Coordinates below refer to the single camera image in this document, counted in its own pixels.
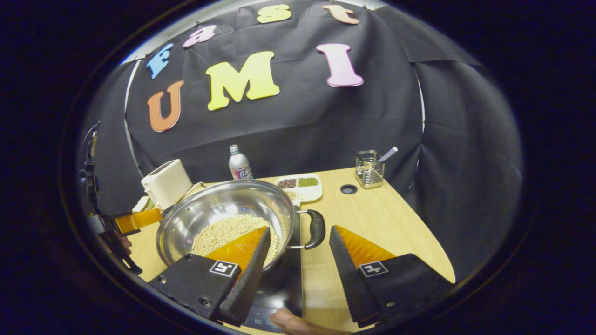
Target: pink letter i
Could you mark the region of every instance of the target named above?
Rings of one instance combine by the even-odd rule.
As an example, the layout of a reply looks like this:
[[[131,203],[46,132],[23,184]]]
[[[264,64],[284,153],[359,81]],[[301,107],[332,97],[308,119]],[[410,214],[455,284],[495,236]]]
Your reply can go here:
[[[316,49],[325,54],[331,77],[327,79],[329,86],[359,86],[364,79],[354,72],[347,51],[350,46],[346,44],[321,44]]]

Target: white tray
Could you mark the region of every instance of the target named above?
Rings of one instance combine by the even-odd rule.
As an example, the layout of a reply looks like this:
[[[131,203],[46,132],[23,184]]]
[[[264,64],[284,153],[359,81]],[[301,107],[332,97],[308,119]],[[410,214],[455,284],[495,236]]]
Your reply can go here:
[[[319,183],[315,186],[298,186],[300,183],[301,178],[315,178],[316,181]],[[301,203],[307,203],[311,201],[318,200],[323,196],[323,185],[321,184],[321,178],[314,173],[304,173],[302,175],[292,175],[292,176],[283,176],[275,181],[275,185],[279,182],[287,179],[295,179],[296,180],[296,187],[292,188],[283,188],[284,191],[292,191],[296,194],[296,199],[293,203],[296,206],[300,206]]]

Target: yellow letter m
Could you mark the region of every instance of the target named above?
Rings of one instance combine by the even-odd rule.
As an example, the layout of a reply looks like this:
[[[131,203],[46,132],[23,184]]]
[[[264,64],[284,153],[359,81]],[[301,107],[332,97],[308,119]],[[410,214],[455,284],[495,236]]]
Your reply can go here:
[[[240,72],[237,72],[228,62],[215,64],[207,69],[211,76],[211,102],[209,110],[226,107],[229,98],[224,96],[224,88],[237,103],[242,100],[246,84],[250,81],[246,97],[251,100],[271,97],[280,92],[280,87],[273,83],[271,76],[272,51],[262,51],[250,55]]]

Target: bottle label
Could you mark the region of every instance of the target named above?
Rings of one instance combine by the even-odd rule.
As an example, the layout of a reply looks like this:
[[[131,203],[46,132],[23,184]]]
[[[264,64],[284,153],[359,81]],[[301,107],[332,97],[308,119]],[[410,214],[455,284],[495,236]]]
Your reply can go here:
[[[253,179],[253,172],[250,169],[249,165],[241,166],[238,169],[230,169],[230,171],[232,171],[232,176],[234,177],[234,180]]]

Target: stainless steel pot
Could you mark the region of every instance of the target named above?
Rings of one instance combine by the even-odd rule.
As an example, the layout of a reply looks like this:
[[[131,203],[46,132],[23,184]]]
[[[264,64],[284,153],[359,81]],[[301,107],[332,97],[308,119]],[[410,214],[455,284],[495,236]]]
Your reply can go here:
[[[294,213],[311,217],[311,239],[304,246],[289,246],[294,229]],[[285,249],[312,249],[325,238],[325,221],[315,210],[295,211],[288,195],[279,187],[264,181],[243,179],[222,182],[204,188],[174,205],[157,230],[157,251],[171,265],[192,251],[194,237],[218,220],[235,216],[258,216],[267,220],[280,237],[277,254],[263,267],[267,271],[280,259]]]

